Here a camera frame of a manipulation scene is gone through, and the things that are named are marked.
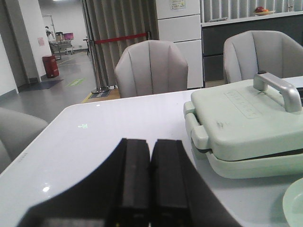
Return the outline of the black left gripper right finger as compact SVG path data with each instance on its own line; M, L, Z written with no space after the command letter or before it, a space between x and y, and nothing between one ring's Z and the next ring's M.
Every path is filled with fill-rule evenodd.
M151 226L238 227L180 140L158 140L151 158Z

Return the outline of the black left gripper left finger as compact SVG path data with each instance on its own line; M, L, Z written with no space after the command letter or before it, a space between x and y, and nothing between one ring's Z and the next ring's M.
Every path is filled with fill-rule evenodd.
M25 213L20 227L147 227L150 152L145 140L121 139L92 173Z

